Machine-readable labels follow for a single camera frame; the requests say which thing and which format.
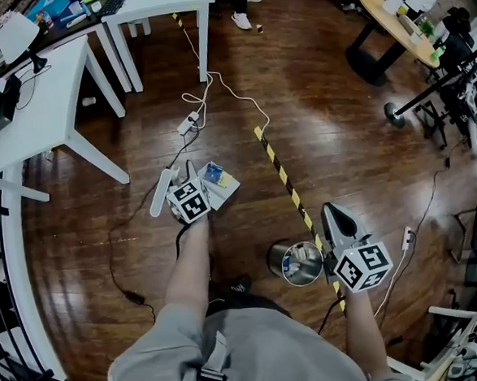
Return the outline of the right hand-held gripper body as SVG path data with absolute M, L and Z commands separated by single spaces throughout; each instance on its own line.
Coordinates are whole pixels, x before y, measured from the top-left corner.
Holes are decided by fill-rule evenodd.
M 354 293 L 377 287 L 392 271 L 392 259 L 386 245 L 380 241 L 354 241 L 345 247 L 333 249 L 336 258 L 332 275 Z

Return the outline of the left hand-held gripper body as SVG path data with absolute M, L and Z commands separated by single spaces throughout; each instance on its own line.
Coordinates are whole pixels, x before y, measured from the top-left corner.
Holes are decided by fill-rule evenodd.
M 191 179 L 180 187 L 171 186 L 167 192 L 167 202 L 174 215 L 188 225 L 211 210 L 208 192 L 198 178 Z

